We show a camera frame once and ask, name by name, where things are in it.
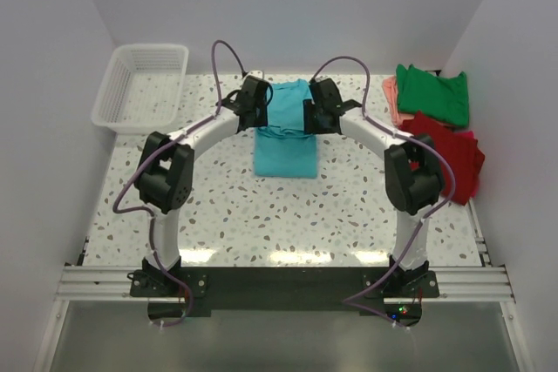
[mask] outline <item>green cloth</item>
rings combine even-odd
[[[456,78],[439,78],[412,64],[409,70],[400,64],[396,76],[400,112],[414,115],[421,111],[447,124],[469,125],[469,93],[463,71]]]

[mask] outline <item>speckled table surface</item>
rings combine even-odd
[[[308,74],[266,75],[281,83]],[[331,75],[343,98],[362,98],[364,77]],[[381,82],[373,76],[367,109],[390,123]],[[239,86],[222,77],[223,91]],[[186,76],[175,128],[214,107],[210,75]],[[116,215],[111,205],[133,174],[145,136],[117,137],[99,205],[89,228],[87,266],[139,266],[146,254],[143,213]],[[379,157],[345,136],[318,137],[317,179],[259,178],[253,170],[254,133],[225,139],[194,166],[194,191],[180,212],[182,263],[204,266],[383,266],[395,243],[396,214],[384,191]],[[132,189],[124,206],[140,203]],[[480,266],[469,206],[451,204],[431,220],[431,266]]]

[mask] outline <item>white plastic basket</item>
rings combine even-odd
[[[183,45],[117,48],[99,88],[93,124],[119,134],[164,131],[176,119],[187,60]]]

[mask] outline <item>folded teal shirt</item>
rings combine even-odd
[[[311,98],[305,80],[273,85],[268,126],[255,129],[256,175],[282,178],[317,176],[316,136],[304,134],[303,100]]]

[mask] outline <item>metal frame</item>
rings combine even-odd
[[[176,298],[132,298],[126,275],[136,267],[65,267],[56,293],[57,301],[176,302]],[[438,277],[439,302],[513,302],[504,267],[433,267]],[[410,302],[387,298],[386,303]]]
[[[62,333],[62,327],[66,314],[68,313],[69,301],[57,300],[52,306],[51,316],[44,331],[43,341],[39,347],[37,359],[33,366],[33,372],[48,372],[51,370],[52,361],[56,354],[58,340]]]
[[[126,275],[136,267],[65,267],[55,295],[44,339],[33,372],[50,370],[70,301],[169,302],[175,298],[132,298]],[[521,372],[534,372],[521,328],[515,319],[514,295],[504,267],[434,267],[440,297],[424,304],[443,302],[499,302],[512,348]],[[408,303],[390,298],[385,303]]]

